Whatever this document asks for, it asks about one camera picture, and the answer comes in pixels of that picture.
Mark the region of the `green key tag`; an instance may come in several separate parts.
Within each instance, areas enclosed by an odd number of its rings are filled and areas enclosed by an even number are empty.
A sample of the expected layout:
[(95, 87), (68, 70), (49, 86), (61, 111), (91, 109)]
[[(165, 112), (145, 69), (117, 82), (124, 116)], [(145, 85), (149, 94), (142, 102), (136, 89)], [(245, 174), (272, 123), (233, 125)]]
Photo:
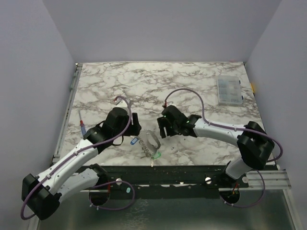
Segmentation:
[(160, 158), (161, 157), (161, 153), (160, 152), (156, 152), (155, 154), (153, 154), (152, 156), (151, 156), (151, 159), (152, 160), (156, 160), (156, 159), (158, 159), (158, 158)]

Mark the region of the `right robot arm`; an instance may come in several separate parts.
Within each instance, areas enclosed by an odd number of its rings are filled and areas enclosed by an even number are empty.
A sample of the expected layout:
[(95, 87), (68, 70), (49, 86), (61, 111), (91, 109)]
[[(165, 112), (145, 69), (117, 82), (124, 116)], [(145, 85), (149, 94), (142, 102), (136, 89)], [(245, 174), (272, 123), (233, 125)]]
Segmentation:
[(161, 138), (183, 135), (211, 138), (238, 147), (241, 157), (230, 161), (220, 176), (221, 184), (232, 187), (251, 170), (262, 170), (275, 147), (274, 142), (256, 122), (228, 125), (205, 121), (200, 115), (185, 116), (175, 106), (164, 108), (157, 118)]

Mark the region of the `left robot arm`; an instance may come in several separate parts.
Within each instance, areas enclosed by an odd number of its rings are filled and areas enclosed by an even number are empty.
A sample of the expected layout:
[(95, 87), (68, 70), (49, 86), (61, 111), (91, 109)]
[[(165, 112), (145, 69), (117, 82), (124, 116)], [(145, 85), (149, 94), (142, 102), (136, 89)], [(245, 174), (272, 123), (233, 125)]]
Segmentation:
[(117, 138), (137, 136), (141, 131), (137, 113), (130, 108), (115, 107), (107, 118), (89, 129), (69, 154), (37, 176), (24, 177), (22, 182), (21, 218), (29, 219), (24, 210), (29, 207), (33, 216), (45, 220), (55, 213), (60, 204), (84, 189), (106, 188), (113, 184), (107, 172), (98, 164), (75, 175), (86, 162), (113, 146)]

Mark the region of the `blue key tag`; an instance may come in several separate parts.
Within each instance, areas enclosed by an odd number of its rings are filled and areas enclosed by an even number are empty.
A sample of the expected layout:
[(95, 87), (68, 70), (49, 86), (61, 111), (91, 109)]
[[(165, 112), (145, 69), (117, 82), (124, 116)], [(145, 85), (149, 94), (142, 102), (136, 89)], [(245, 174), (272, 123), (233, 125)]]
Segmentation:
[(131, 140), (130, 144), (131, 144), (131, 145), (134, 145), (134, 144), (136, 144), (136, 143), (138, 142), (138, 140), (139, 140), (138, 137), (134, 137), (134, 138)]

